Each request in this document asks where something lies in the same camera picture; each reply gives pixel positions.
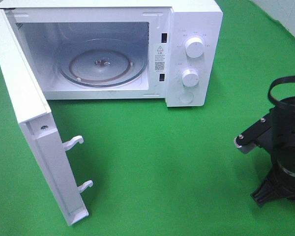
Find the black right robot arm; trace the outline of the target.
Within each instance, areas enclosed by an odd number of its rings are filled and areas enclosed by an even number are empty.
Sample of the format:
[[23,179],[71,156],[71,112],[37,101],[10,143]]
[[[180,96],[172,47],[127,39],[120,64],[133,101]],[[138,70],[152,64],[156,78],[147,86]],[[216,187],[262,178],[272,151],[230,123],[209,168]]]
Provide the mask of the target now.
[[270,121],[267,151],[272,167],[251,194],[259,206],[279,199],[295,201],[295,112],[275,106],[270,110]]

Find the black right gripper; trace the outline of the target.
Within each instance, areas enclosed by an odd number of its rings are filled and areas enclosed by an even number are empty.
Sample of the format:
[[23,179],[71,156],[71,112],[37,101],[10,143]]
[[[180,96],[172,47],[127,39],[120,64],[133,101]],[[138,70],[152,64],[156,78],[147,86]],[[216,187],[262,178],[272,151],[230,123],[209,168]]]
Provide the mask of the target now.
[[295,201],[295,129],[272,139],[269,128],[254,138],[271,157],[272,167],[260,186],[251,194],[258,206],[279,199]]

